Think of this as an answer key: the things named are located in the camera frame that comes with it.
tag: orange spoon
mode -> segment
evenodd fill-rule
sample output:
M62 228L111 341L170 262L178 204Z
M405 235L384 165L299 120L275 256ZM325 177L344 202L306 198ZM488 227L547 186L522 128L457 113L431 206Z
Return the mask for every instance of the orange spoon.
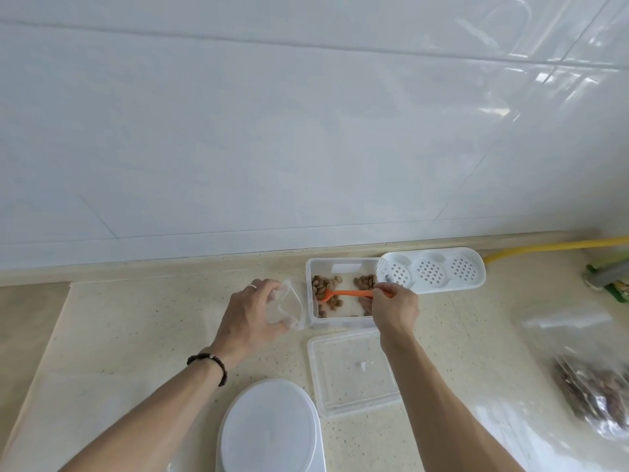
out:
M383 293L389 298L393 297L393 293L388 293L387 291L383 291ZM336 291L332 291L331 289L326 289L325 295L323 295L323 298L319 300L319 303L325 303L330 298L332 298L335 294L339 294L342 296L363 296L365 298L373 298L373 290L370 290L370 289L363 289L363 290L339 289Z

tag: hand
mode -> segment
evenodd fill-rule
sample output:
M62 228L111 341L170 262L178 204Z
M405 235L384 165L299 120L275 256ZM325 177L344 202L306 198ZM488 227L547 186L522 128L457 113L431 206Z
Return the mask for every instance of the hand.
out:
M383 291L392 293L388 298ZM359 298L358 301L373 316L381 338L395 340L413 337L413 327L420 314L418 297L411 290L396 283L377 283L373 286L373 300Z
M232 294L214 342L202 350L223 361L227 370L289 329L284 322L270 324L267 321L267 303L273 299L273 290L282 284L277 280L256 278L251 285Z

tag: clear plastic lid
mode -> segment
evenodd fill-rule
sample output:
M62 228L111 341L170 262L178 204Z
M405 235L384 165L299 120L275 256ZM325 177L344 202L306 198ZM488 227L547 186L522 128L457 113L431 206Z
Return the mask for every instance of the clear plastic lid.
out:
M312 338L308 357L322 417L361 412L401 399L375 328Z
M303 330L306 326L308 295L306 282L289 278L272 293L267 304L269 323L286 322L294 330Z

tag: white perforated tray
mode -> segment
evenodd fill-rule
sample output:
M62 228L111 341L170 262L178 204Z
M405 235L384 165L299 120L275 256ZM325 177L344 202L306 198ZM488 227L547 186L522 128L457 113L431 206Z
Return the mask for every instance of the white perforated tray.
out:
M417 294L478 288L485 283L481 256L466 246L385 253L379 281L398 283Z

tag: plastic bag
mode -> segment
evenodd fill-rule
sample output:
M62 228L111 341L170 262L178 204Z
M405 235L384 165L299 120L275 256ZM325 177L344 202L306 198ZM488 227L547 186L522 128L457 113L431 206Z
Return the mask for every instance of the plastic bag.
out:
M303 330L306 326L308 296L306 282L289 278L274 290L271 301L267 304L267 319L269 323L284 321L292 329Z
M526 342L580 419L608 439L629 438L629 337L594 303L537 308Z

